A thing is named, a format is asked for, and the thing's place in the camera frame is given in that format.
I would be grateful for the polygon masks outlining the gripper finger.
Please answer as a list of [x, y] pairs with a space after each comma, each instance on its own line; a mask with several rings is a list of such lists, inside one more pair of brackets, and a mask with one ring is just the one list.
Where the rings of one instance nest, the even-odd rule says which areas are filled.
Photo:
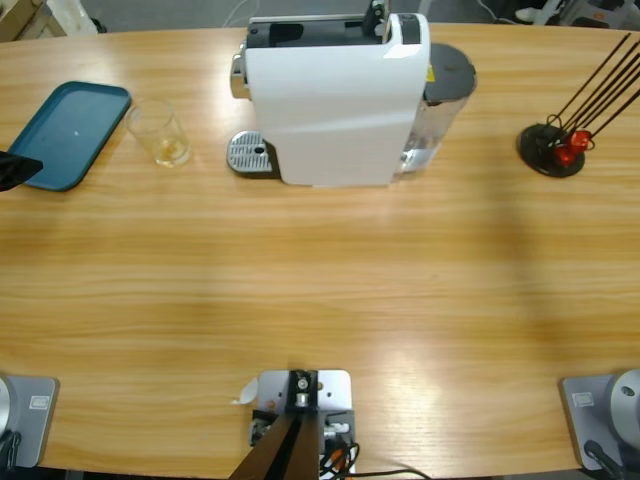
[[8, 191], [26, 183], [43, 169], [39, 160], [0, 152], [0, 190]]

